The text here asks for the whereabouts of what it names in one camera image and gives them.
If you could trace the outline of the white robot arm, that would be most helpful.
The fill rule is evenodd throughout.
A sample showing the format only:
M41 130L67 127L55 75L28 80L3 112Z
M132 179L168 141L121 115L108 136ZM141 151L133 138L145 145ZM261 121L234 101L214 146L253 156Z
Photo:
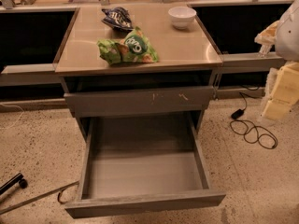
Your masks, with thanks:
M276 55L286 61L267 79L262 111L264 119L282 119L299 101L299 0L257 34L254 42L261 45L261 57L275 47Z

